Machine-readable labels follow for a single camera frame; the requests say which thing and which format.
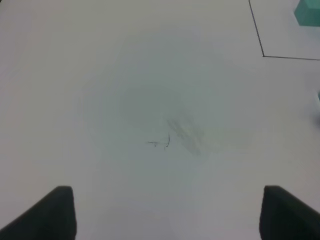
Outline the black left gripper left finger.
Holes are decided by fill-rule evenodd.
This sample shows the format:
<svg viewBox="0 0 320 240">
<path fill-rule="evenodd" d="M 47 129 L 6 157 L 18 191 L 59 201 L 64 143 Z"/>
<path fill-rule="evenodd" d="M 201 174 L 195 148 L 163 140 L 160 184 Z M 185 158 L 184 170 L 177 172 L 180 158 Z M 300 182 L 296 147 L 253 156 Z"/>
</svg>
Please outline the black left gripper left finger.
<svg viewBox="0 0 320 240">
<path fill-rule="evenodd" d="M 58 186 L 0 230 L 2 240 L 74 240 L 77 219 L 71 186 Z"/>
</svg>

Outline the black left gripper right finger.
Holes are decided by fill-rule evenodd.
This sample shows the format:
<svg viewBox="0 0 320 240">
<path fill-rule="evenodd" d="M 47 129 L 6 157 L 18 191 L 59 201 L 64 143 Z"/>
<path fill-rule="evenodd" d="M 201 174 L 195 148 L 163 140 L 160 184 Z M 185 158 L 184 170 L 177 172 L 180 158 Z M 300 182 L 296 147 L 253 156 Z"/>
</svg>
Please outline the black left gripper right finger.
<svg viewBox="0 0 320 240">
<path fill-rule="evenodd" d="M 318 240 L 320 213 L 284 188 L 266 185 L 259 234 L 262 240 Z"/>
</svg>

